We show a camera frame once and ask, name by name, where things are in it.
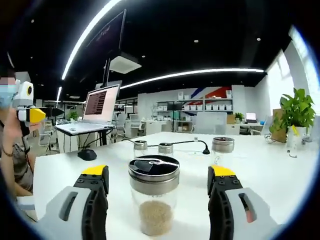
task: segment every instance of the face mask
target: face mask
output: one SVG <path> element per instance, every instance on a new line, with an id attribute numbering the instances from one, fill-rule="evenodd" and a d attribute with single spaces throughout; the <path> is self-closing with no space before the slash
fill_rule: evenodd
<path id="1" fill-rule="evenodd" d="M 0 85 L 0 108 L 10 107 L 16 94 L 16 85 Z"/>

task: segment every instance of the green plant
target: green plant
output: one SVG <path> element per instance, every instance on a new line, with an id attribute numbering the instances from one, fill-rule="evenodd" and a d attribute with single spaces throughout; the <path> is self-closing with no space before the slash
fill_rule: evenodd
<path id="1" fill-rule="evenodd" d="M 72 111 L 69 113 L 67 119 L 70 121 L 70 119 L 77 120 L 78 119 L 78 113 L 76 111 Z"/>
<path id="2" fill-rule="evenodd" d="M 235 118 L 239 119 L 240 121 L 242 121 L 242 119 L 244 119 L 245 116 L 241 112 L 236 112 L 235 113 Z"/>
<path id="3" fill-rule="evenodd" d="M 310 126 L 314 125 L 315 111 L 312 109 L 314 103 L 312 98 L 305 96 L 305 90 L 293 89 L 294 97 L 283 94 L 280 98 L 280 106 L 283 110 L 281 118 L 275 114 L 273 124 L 269 128 L 270 132 L 278 131 L 280 129 L 288 130 L 289 127 L 306 127 L 307 131 Z"/>

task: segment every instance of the laptop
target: laptop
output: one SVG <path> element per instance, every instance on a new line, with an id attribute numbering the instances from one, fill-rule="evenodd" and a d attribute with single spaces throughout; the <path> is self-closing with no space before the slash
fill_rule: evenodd
<path id="1" fill-rule="evenodd" d="M 82 121 L 56 125 L 55 127 L 70 135 L 113 128 L 112 119 L 119 87 L 119 84 L 116 84 L 88 92 Z"/>
<path id="2" fill-rule="evenodd" d="M 253 112 L 247 112 L 245 114 L 245 121 L 246 123 L 256 123 L 257 122 L 257 116 Z"/>

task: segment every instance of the metal cap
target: metal cap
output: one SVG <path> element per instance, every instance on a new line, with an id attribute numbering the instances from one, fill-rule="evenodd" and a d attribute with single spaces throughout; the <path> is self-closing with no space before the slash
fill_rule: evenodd
<path id="1" fill-rule="evenodd" d="M 162 142 L 158 145 L 159 154 L 172 154 L 174 152 L 174 145 L 172 143 Z"/>
<path id="2" fill-rule="evenodd" d="M 129 163 L 131 187 L 146 195 L 163 195 L 179 185 L 180 163 L 169 156 L 147 155 Z"/>
<path id="3" fill-rule="evenodd" d="M 148 148 L 147 141 L 144 141 L 144 140 L 134 141 L 134 144 L 133 144 L 134 150 L 147 150 L 147 148 Z"/>
<path id="4" fill-rule="evenodd" d="M 218 153 L 232 153 L 235 148 L 235 140 L 230 137 L 215 137 L 212 140 L 211 150 Z"/>

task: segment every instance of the ceiling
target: ceiling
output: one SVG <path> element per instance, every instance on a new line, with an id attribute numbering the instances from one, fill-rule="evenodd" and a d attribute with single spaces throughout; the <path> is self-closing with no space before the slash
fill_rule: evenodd
<path id="1" fill-rule="evenodd" d="M 79 96 L 78 101 L 84 101 L 88 91 L 102 82 L 105 62 L 97 59 L 94 68 L 79 69 L 77 59 L 83 60 L 80 48 L 67 77 L 61 77 L 80 35 L 108 0 L 13 2 L 16 4 L 7 3 L 9 10 L 2 15 L 6 35 L 1 40 L 3 44 L 6 40 L 4 46 L 15 70 L 28 71 L 35 98 L 55 100 L 62 86 L 61 100 Z M 266 70 L 290 41 L 292 22 L 278 0 L 122 0 L 102 18 L 88 40 L 123 9 L 127 14 L 122 51 L 142 65 L 128 74 L 110 72 L 109 81 L 122 80 L 123 85 L 201 69 Z M 119 98 L 183 88 L 254 87 L 264 75 L 232 72 L 168 78 L 123 89 Z"/>

